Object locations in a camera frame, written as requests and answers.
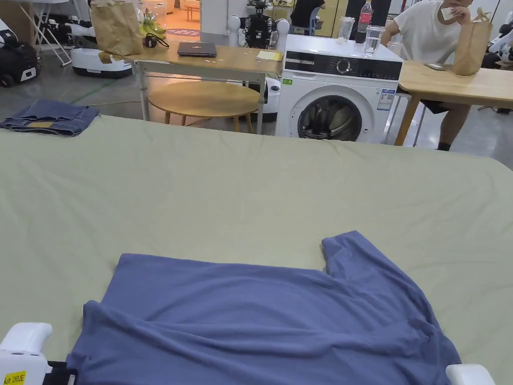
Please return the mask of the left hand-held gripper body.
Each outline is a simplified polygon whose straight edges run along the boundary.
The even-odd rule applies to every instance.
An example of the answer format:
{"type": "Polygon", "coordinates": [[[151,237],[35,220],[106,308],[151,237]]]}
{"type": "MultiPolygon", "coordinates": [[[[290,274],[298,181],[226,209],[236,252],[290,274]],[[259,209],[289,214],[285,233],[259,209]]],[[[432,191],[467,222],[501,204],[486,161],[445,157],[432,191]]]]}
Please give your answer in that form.
{"type": "Polygon", "coordinates": [[[22,322],[1,342],[1,384],[77,384],[78,371],[66,362],[49,361],[42,353],[53,328],[48,323],[22,322]]]}

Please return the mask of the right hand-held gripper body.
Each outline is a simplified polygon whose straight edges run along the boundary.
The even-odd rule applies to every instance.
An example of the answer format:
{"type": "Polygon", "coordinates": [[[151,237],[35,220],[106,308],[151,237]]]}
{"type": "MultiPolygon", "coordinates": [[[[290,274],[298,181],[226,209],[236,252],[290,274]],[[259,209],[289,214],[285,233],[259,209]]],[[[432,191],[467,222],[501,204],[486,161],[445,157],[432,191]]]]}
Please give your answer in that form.
{"type": "Polygon", "coordinates": [[[489,371],[480,364],[451,364],[445,372],[454,385],[495,385],[489,371]]]}

